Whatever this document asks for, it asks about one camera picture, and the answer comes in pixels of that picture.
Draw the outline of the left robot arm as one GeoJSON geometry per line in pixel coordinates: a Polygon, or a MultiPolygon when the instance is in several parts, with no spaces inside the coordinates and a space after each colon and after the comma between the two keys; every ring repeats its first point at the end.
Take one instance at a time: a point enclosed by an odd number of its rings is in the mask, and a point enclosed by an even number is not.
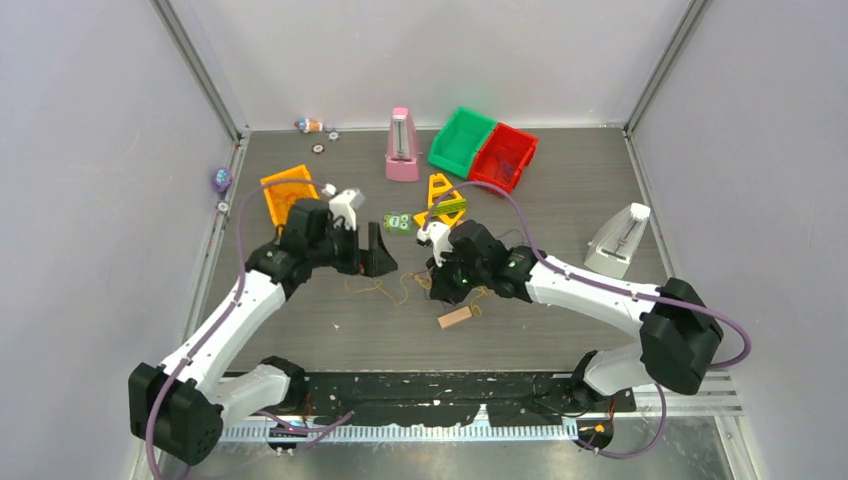
{"type": "Polygon", "coordinates": [[[328,200],[295,202],[274,239],[251,253],[232,290],[199,329],[159,365],[140,363],[132,371],[134,436],[194,466],[242,419],[269,406],[293,414],[305,405],[303,369],[278,357],[234,380],[221,379],[246,342],[314,269],[370,278],[396,270],[379,223],[369,223],[368,243],[359,244],[356,213],[363,200],[359,190],[346,189],[328,200]]]}

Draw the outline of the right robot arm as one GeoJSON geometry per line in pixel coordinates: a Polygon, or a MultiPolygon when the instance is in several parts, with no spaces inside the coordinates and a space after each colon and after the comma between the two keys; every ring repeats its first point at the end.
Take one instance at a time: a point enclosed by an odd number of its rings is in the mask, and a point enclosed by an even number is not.
{"type": "Polygon", "coordinates": [[[696,394],[724,333],[692,286],[628,283],[569,265],[528,245],[508,248],[482,224],[431,222],[416,234],[433,255],[430,297],[450,304],[485,287],[502,298],[556,306],[600,320],[633,342],[584,355],[569,378],[574,403],[596,410],[622,390],[658,384],[696,394]]]}

